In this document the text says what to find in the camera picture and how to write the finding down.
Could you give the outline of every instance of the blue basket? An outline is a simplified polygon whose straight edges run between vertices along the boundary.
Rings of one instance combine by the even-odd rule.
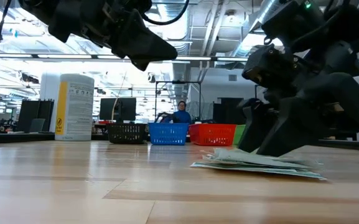
[[[189,124],[149,123],[150,142],[157,145],[180,145],[186,143]]]

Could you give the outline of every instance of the computer monitor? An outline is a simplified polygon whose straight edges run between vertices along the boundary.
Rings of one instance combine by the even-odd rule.
[[[102,98],[100,100],[99,119],[111,120],[115,101],[116,98]],[[116,121],[134,121],[136,119],[136,98],[118,98],[113,119]]]

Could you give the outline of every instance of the blue shirt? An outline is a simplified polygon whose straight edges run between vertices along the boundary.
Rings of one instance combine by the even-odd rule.
[[[178,123],[192,124],[192,118],[190,117],[190,114],[184,110],[174,112],[174,116],[179,120]],[[170,118],[166,118],[165,120],[163,120],[163,123],[169,123],[170,121]]]

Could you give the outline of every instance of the green basket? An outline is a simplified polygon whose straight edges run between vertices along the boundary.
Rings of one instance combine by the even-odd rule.
[[[245,124],[236,126],[235,137],[233,138],[233,145],[237,146],[239,144],[244,129],[246,129]]]

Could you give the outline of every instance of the desk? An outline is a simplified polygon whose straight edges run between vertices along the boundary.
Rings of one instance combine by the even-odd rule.
[[[329,182],[189,165],[211,147],[0,144],[0,223],[359,223],[359,151],[303,147]]]

